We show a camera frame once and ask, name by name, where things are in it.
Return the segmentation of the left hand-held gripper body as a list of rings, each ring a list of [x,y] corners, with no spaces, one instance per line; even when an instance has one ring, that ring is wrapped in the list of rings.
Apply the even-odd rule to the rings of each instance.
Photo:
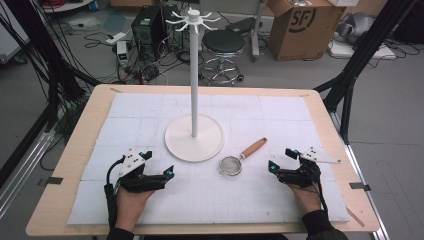
[[[114,193],[122,187],[128,192],[141,193],[164,189],[167,181],[161,175],[146,175],[144,167],[147,160],[138,155],[139,151],[130,148],[124,155],[123,166],[118,172]]]

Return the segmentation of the black computer tower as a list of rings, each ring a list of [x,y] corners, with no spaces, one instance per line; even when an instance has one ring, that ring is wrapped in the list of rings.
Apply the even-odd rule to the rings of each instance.
[[[167,23],[177,20],[172,12],[178,12],[175,4],[140,8],[131,28],[142,60],[157,61],[164,50],[182,49],[182,34],[175,31],[176,25]]]

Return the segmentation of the white power strip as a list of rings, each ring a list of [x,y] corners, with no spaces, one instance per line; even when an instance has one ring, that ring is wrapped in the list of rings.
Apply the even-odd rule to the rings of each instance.
[[[117,34],[113,35],[111,38],[107,39],[105,42],[106,42],[107,44],[114,44],[115,42],[117,42],[117,41],[121,40],[121,39],[122,39],[122,38],[124,38],[125,36],[126,36],[126,34],[125,34],[125,33],[123,33],[123,32],[119,32],[119,33],[117,33]]]

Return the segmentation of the grey metal stand post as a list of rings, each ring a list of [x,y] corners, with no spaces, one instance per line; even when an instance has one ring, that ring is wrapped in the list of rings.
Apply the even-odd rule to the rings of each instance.
[[[262,12],[265,6],[266,0],[258,0],[257,9],[254,15],[254,25],[250,32],[251,57],[253,60],[256,60],[260,55],[258,33]]]

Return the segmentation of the black round stool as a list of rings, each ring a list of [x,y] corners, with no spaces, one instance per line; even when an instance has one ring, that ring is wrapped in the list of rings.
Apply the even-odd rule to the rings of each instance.
[[[230,84],[243,81],[244,75],[231,58],[240,55],[245,48],[245,41],[238,33],[229,30],[215,30],[204,34],[202,49],[212,55],[201,67],[199,78],[206,79],[208,85]]]

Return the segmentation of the black tape piece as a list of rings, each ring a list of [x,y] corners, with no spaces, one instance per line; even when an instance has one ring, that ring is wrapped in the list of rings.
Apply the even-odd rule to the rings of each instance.
[[[60,185],[63,181],[63,178],[60,177],[48,177],[46,179],[40,179],[37,183],[39,186],[47,186],[48,184]]]
[[[368,184],[364,184],[362,182],[352,182],[349,183],[351,189],[362,189],[365,192],[368,192],[371,190],[370,186]]]

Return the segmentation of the flat white board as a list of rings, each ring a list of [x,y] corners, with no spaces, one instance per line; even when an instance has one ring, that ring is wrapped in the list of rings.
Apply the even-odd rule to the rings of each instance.
[[[335,58],[351,58],[355,52],[367,53],[368,49],[354,49],[353,45],[349,43],[339,42],[336,40],[332,40],[328,44],[328,53]],[[382,44],[377,50],[374,52],[372,56],[373,59],[376,60],[394,60],[396,58],[395,53],[390,50],[386,45]]]

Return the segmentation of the person's right hand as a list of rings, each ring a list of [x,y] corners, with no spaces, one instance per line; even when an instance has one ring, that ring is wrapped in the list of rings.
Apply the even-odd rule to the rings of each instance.
[[[303,215],[322,209],[320,197],[314,185],[301,188],[289,184],[288,187],[293,192],[296,204]]]

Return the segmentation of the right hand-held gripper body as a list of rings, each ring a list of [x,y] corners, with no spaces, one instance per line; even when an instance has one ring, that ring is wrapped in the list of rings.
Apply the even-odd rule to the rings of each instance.
[[[301,188],[320,182],[321,171],[318,163],[341,163],[340,159],[330,156],[314,147],[310,147],[304,152],[299,152],[299,156],[295,160],[299,161],[300,166],[296,170],[279,169],[277,179],[282,183],[297,185]]]

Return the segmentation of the wooden-handled metal mesh strainer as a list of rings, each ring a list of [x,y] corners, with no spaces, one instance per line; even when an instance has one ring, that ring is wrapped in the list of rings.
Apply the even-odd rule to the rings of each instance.
[[[255,143],[247,147],[245,150],[242,151],[242,153],[236,157],[236,156],[227,156],[220,160],[219,162],[219,170],[221,173],[227,175],[227,176],[236,176],[238,175],[242,170],[242,161],[249,156],[251,156],[253,153],[255,153],[258,149],[260,149],[268,139],[266,137],[263,137],[259,140],[257,140]]]

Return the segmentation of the white grid mat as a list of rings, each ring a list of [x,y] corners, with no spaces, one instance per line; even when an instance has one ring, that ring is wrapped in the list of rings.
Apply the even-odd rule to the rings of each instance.
[[[116,181],[118,161],[130,148],[153,153],[145,164],[147,174],[160,174],[174,166],[174,178],[148,201],[140,219],[145,225],[299,221],[291,191],[268,171],[268,161],[283,169],[296,169],[299,163],[286,156],[287,148],[300,152],[321,148],[306,99],[200,96],[200,113],[217,120],[225,134],[222,150],[200,163],[179,160],[165,146],[168,125],[189,111],[186,94],[116,94],[81,177],[69,223],[107,223],[103,187]],[[221,159],[238,157],[263,137],[268,141],[242,161],[238,175],[220,172]]]

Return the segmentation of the white hook rack stand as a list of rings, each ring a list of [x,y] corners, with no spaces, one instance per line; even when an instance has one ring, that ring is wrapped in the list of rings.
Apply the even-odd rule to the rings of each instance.
[[[186,28],[190,31],[191,114],[176,118],[168,125],[165,143],[170,153],[180,160],[204,162],[217,155],[224,145],[224,132],[220,124],[215,119],[200,114],[198,110],[199,27],[208,28],[205,21],[216,22],[218,19],[209,19],[210,14],[202,16],[199,10],[192,8],[189,8],[185,16],[175,12],[172,15],[178,21],[167,20],[167,23],[183,23],[177,32]]]

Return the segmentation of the aluminium rail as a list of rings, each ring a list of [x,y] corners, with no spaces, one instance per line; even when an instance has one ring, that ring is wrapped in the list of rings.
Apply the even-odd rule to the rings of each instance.
[[[55,135],[55,130],[49,132],[43,131],[32,140],[28,148],[23,151],[23,156],[19,158],[20,162],[17,168],[12,171],[10,178],[0,190],[0,220],[5,216],[18,193],[34,171],[36,165],[52,144]]]
[[[374,240],[391,240],[390,237],[389,237],[389,235],[388,235],[388,232],[386,230],[386,227],[385,227],[385,225],[383,223],[383,220],[382,220],[382,218],[380,216],[380,213],[378,211],[378,208],[377,208],[377,206],[376,206],[376,204],[374,202],[374,199],[373,199],[373,197],[371,195],[371,187],[367,183],[367,181],[365,180],[365,177],[364,177],[364,175],[363,175],[363,173],[361,171],[361,168],[360,168],[360,166],[358,164],[358,161],[356,159],[356,156],[355,156],[355,154],[353,152],[353,149],[352,149],[351,145],[349,143],[345,143],[344,140],[343,140],[343,138],[341,138],[341,142],[343,144],[343,147],[345,148],[345,152],[346,152],[347,157],[348,157],[348,159],[349,159],[349,161],[350,161],[350,163],[351,163],[351,165],[352,165],[352,167],[353,167],[353,169],[355,171],[355,174],[359,178],[359,181],[358,182],[355,182],[353,184],[353,188],[354,189],[362,189],[365,192],[365,194],[366,194],[366,196],[368,198],[368,202],[369,202],[369,204],[370,204],[370,206],[372,208],[373,214],[374,214],[374,216],[376,217],[376,219],[378,221],[379,228],[376,231],[374,231],[374,232],[371,233],[373,239]]]

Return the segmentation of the small white power supply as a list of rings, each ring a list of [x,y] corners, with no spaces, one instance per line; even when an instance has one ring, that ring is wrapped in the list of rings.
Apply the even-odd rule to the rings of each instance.
[[[118,41],[116,44],[116,54],[119,64],[122,67],[128,65],[129,57],[127,52],[127,43],[125,41]]]

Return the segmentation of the black metal frame stand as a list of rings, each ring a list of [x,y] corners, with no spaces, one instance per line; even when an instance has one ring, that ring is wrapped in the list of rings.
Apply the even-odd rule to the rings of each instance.
[[[8,23],[5,18],[0,17],[0,24],[17,41],[29,58],[37,76],[47,82],[49,89],[46,108],[0,168],[0,189],[10,178],[42,128],[47,125],[51,129],[56,122],[59,97],[62,96],[70,101],[83,96],[84,90],[79,86],[76,79],[79,78],[92,86],[101,84],[100,81],[80,71],[64,59],[31,0],[3,0],[3,3],[0,3],[0,8],[4,5],[9,8],[33,47],[30,48],[23,42],[13,29],[12,24]]]
[[[347,145],[350,144],[348,137],[349,122],[356,80],[395,25],[408,13],[416,1],[387,0],[342,71],[333,79],[314,88],[318,93],[329,91],[323,99],[325,108],[329,113],[335,113],[339,103],[343,102],[339,134]]]

